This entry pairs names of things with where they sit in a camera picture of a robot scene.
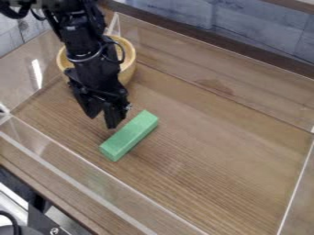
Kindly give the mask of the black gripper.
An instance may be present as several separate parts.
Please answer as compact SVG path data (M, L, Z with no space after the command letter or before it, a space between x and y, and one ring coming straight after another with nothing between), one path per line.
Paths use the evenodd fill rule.
M74 67L65 74L77 101L90 118L102 111L109 129L127 118L127 89L119 81L126 51L119 42L67 43L67 59Z

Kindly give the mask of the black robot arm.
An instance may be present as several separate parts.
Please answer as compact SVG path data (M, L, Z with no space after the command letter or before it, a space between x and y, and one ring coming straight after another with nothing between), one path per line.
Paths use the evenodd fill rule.
M0 0L0 14L11 19L34 15L49 22L74 64L65 74L83 112L91 118L103 114L107 127L117 128L130 106L119 81L126 51L105 34L107 24L98 0Z

